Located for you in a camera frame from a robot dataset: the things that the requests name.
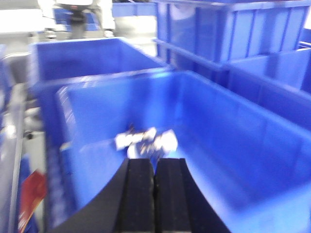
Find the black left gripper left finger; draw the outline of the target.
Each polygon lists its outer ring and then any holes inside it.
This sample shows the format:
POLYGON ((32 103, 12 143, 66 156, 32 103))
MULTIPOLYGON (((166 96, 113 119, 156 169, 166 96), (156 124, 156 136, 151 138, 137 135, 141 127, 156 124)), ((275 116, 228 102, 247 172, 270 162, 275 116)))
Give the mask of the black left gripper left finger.
POLYGON ((153 233, 154 182, 148 159, 124 159, 108 184, 52 233, 153 233))

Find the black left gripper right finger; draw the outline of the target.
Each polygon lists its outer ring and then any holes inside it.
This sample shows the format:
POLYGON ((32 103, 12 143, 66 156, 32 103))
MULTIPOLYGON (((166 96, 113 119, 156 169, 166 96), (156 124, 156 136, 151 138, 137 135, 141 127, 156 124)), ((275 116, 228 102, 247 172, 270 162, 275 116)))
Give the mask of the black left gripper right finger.
POLYGON ((160 159, 155 173, 157 233, 229 233, 194 181, 185 159, 160 159))

